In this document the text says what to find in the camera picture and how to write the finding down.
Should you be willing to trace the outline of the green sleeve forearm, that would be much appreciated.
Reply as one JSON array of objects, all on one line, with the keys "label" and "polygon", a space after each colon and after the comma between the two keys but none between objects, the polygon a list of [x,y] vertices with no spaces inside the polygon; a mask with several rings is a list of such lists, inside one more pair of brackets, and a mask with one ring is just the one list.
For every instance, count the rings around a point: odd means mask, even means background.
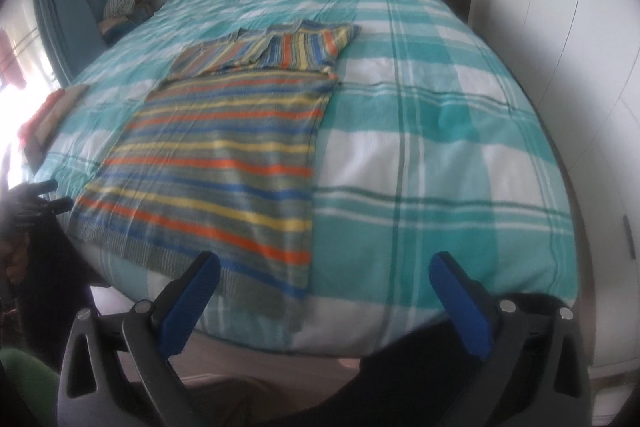
[{"label": "green sleeve forearm", "polygon": [[1,349],[1,364],[9,382],[40,425],[58,425],[58,374],[47,364],[15,348]]}]

